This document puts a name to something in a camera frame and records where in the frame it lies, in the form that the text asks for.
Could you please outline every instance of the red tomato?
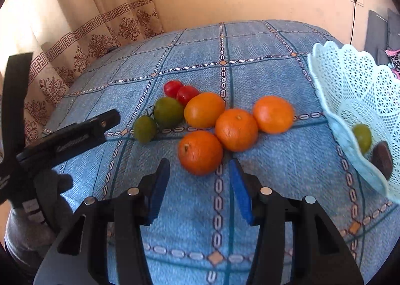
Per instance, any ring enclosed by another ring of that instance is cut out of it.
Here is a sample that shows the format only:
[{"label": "red tomato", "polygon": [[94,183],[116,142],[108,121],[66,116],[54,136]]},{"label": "red tomato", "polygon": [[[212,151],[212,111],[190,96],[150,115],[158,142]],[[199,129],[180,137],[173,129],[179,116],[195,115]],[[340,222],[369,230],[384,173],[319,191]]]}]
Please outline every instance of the red tomato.
[{"label": "red tomato", "polygon": [[180,81],[169,81],[164,85],[164,93],[170,98],[177,98],[177,92],[183,86]]},{"label": "red tomato", "polygon": [[177,93],[176,99],[185,107],[191,99],[199,94],[200,92],[193,86],[182,86]]}]

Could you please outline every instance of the metal screw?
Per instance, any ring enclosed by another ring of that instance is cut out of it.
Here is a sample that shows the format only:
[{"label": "metal screw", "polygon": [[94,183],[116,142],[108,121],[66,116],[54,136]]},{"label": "metal screw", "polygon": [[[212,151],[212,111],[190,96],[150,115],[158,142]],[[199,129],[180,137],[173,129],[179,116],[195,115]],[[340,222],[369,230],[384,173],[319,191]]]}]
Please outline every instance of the metal screw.
[{"label": "metal screw", "polygon": [[127,194],[129,196],[136,196],[139,193],[139,188],[133,187],[129,188]]},{"label": "metal screw", "polygon": [[315,200],[315,198],[313,196],[306,196],[305,198],[306,198],[305,202],[307,204],[315,204],[315,202],[316,202],[316,200]]},{"label": "metal screw", "polygon": [[264,195],[270,195],[272,193],[272,189],[269,187],[262,187],[260,192]]},{"label": "metal screw", "polygon": [[94,204],[96,201],[96,198],[94,197],[88,197],[86,198],[83,202],[85,203],[85,205],[92,205]]}]

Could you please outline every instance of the denim-textured blue fabric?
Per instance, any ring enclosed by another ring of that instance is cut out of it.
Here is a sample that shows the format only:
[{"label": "denim-textured blue fabric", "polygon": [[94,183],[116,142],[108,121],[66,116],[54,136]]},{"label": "denim-textured blue fabric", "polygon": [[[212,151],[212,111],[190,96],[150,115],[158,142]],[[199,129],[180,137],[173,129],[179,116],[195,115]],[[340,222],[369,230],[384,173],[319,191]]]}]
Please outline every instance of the denim-textured blue fabric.
[{"label": "denim-textured blue fabric", "polygon": [[[54,131],[112,108],[121,114],[105,144],[56,167],[75,181],[66,199],[76,209],[87,196],[115,197],[153,173],[165,157],[171,178],[159,218],[142,227],[153,283],[244,284],[258,227],[241,217],[229,183],[229,158],[216,173],[194,177],[177,158],[177,144],[191,130],[187,125],[164,130],[145,146],[130,131],[169,80],[218,93],[227,108],[251,111],[260,97],[281,96],[295,108],[291,130],[259,134],[252,149],[235,157],[245,172],[283,196],[316,197],[367,282],[399,238],[400,213],[357,175],[321,112],[306,55],[327,40],[341,46],[327,31],[299,22],[236,22],[163,34],[106,54],[73,84],[46,126]],[[283,282],[290,276],[291,234],[287,227]],[[112,227],[109,236],[109,275],[117,282]]]}]

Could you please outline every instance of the curtain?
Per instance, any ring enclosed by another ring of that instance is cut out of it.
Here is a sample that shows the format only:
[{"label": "curtain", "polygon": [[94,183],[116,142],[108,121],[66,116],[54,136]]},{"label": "curtain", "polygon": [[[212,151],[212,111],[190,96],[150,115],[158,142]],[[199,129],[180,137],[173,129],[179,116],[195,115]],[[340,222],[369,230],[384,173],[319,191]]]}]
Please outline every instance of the curtain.
[{"label": "curtain", "polygon": [[162,33],[152,0],[5,0],[1,75],[10,55],[33,52],[24,107],[26,143],[40,137],[54,108],[91,62],[112,46]]}]

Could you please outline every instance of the light blue basket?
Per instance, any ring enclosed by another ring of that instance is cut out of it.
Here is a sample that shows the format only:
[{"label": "light blue basket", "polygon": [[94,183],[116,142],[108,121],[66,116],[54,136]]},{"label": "light blue basket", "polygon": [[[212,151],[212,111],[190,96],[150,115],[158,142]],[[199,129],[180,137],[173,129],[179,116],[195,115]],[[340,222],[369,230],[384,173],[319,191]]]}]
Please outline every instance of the light blue basket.
[{"label": "light blue basket", "polygon": [[[387,66],[377,66],[368,52],[351,45],[339,49],[332,41],[315,44],[308,64],[329,126],[348,160],[376,191],[400,203],[400,81]],[[360,123],[373,136],[364,156],[351,129]],[[369,161],[382,140],[393,156],[389,181]]]}]

